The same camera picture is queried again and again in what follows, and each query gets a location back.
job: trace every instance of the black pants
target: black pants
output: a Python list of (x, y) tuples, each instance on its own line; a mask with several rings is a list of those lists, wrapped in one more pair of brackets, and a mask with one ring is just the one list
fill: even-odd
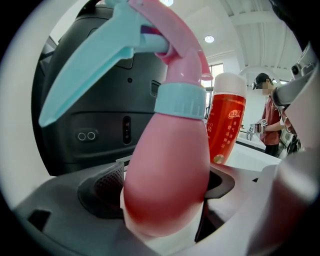
[(264, 153), (273, 156), (273, 157), (277, 157), (277, 153), (278, 153), (278, 149), (279, 149), (279, 144), (277, 145), (265, 145), (265, 151)]

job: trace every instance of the white ceiling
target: white ceiling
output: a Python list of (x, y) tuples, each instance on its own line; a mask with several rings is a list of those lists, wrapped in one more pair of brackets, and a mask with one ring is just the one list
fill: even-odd
[[(289, 80), (302, 51), (269, 0), (174, 0), (171, 9), (191, 28), (207, 58), (236, 54), (240, 69), (266, 67)], [(204, 41), (212, 35), (211, 44)]]

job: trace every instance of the red bottle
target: red bottle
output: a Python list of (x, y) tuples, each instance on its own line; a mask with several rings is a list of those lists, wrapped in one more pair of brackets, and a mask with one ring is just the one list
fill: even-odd
[(216, 76), (206, 124), (210, 162), (225, 164), (236, 143), (246, 105), (246, 81), (233, 73)]

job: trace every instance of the light blue trigger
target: light blue trigger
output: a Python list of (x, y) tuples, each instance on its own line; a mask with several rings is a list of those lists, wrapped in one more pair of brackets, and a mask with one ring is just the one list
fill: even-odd
[(91, 34), (61, 69), (44, 102), (39, 125), (55, 122), (118, 61), (132, 58), (134, 49), (141, 49), (141, 26), (153, 27), (127, 2), (117, 4), (113, 17)]

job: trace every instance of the ceiling light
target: ceiling light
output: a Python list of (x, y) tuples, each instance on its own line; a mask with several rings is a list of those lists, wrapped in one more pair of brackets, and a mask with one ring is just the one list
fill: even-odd
[(204, 40), (207, 42), (207, 43), (213, 43), (215, 38), (212, 36), (212, 35), (207, 35)]
[(169, 7), (173, 5), (174, 0), (160, 0), (160, 2)]

